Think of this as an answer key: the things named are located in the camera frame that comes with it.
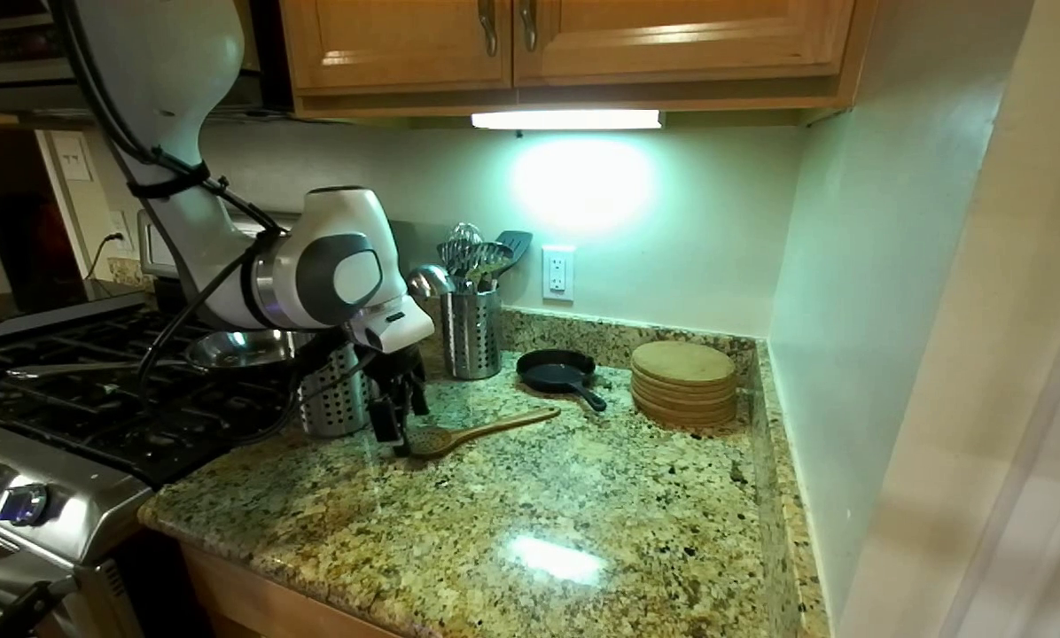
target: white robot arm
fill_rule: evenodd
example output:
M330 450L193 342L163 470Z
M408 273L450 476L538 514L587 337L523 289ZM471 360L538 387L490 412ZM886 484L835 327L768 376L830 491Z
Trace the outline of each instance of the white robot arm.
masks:
M210 185L198 132L241 70L235 0L48 0L67 59L190 294L230 327L346 328L394 355L432 332L368 187L316 187L255 244Z

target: granite countertop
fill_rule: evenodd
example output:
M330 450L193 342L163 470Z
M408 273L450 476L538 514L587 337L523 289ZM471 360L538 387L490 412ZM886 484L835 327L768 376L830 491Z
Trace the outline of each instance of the granite countertop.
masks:
M283 430L167 484L140 521L400 633L789 633L763 531L757 426L697 441L482 383L428 383L439 426L554 422L397 462L368 433Z

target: oven knob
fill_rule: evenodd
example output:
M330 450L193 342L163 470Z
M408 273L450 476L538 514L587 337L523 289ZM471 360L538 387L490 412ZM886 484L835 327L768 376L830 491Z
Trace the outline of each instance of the oven knob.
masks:
M44 502L53 498L48 484L13 484L3 495L0 521L11 523L43 523Z

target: upper cabinet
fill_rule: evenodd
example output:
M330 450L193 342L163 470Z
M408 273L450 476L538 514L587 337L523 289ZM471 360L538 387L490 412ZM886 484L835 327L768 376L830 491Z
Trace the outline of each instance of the upper cabinet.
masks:
M872 0L278 0L304 116L831 109Z

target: cast iron skillet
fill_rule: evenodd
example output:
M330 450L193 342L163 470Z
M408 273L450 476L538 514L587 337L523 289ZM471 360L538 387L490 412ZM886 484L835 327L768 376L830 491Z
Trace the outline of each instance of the cast iron skillet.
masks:
M518 376L538 394L576 394L590 412L606 412L606 399L587 391L596 360L581 350L528 350Z

